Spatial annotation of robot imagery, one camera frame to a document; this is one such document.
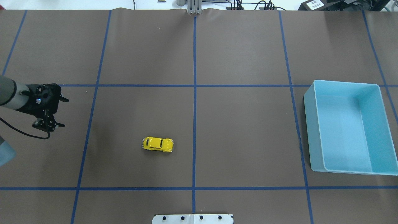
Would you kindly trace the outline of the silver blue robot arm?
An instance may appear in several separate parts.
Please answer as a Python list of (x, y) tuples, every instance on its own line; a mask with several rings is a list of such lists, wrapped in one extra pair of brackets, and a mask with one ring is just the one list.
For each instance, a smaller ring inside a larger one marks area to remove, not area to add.
[(59, 102), (69, 102), (62, 94), (62, 88), (56, 83), (26, 85), (11, 78), (0, 78), (0, 106), (34, 116), (32, 127), (44, 131), (47, 136), (40, 137), (28, 134), (15, 128), (4, 119), (6, 126), (25, 136), (35, 139), (49, 139), (51, 132), (65, 125), (55, 120)]

